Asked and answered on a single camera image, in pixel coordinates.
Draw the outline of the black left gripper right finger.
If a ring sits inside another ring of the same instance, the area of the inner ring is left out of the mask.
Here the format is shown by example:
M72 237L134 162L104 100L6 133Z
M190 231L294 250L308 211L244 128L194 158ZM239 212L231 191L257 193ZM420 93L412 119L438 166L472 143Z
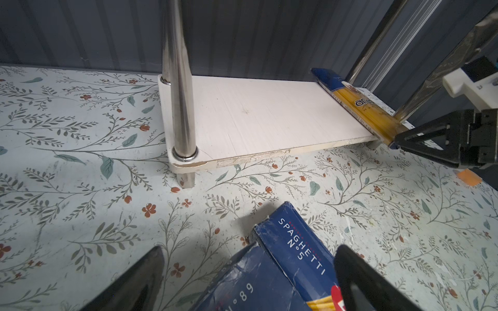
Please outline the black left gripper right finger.
M337 248L334 267L345 310L421 311L346 245Z

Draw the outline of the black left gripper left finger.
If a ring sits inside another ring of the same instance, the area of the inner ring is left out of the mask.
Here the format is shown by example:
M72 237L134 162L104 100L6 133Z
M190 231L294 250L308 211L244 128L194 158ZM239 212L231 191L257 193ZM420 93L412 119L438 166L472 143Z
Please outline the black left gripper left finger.
M83 310L152 310L160 291L165 260L155 246Z

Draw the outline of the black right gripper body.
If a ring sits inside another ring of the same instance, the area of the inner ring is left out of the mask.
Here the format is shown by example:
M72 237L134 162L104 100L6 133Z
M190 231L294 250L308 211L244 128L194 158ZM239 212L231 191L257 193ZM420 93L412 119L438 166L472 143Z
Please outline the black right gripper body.
M461 167L489 167L497 164L497 109L464 111Z

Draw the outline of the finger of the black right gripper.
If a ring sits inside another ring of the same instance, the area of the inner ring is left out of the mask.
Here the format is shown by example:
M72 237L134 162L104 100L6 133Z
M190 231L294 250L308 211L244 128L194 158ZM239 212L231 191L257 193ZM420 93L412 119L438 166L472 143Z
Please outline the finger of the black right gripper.
M454 111L429 121L421 126L407 130L395 137L395 142L423 142L436 137L452 138L457 135L462 121L462 111Z
M405 152L418 155L422 158L443 164L446 167L458 168L460 166L459 152L456 154L452 150L438 150L419 143L413 143L396 138L395 144Z

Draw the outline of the blue yellow spaghetti bag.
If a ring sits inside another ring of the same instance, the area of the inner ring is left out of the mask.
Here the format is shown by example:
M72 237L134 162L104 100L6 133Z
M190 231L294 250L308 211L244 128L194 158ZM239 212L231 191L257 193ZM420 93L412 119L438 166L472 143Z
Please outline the blue yellow spaghetti bag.
M378 140L390 149L399 149L395 137L407 131L402 123L334 71L312 68L311 73L317 82Z

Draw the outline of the blue Barilla spaghetti box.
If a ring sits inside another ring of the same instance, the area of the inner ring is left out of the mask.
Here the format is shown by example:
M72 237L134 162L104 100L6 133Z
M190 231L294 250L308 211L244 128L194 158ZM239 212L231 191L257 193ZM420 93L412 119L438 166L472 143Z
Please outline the blue Barilla spaghetti box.
M345 310L334 256L290 202L256 224L250 234L273 258L311 310Z

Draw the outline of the blue Barilla rigatoni box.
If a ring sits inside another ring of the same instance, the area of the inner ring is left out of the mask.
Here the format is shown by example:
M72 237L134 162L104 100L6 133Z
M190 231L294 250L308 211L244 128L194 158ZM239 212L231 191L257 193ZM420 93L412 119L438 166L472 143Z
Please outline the blue Barilla rigatoni box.
M236 253L191 310L309 310L272 257L258 243Z

